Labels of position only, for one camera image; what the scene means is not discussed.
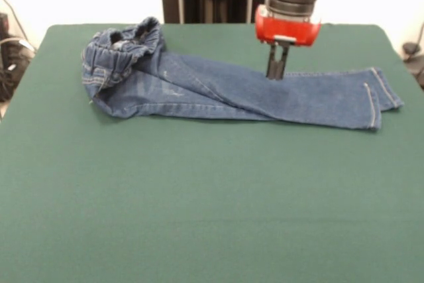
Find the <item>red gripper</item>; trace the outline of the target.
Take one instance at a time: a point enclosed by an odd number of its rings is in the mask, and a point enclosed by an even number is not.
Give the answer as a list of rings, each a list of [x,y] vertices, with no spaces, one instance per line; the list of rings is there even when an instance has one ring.
[[[266,77],[274,80],[278,68],[278,80],[282,80],[286,68],[290,45],[311,46],[321,29],[320,21],[308,21],[305,18],[278,16],[267,6],[259,5],[255,12],[255,33],[259,41],[270,45]],[[282,54],[279,61],[275,58],[277,44],[281,44]]]

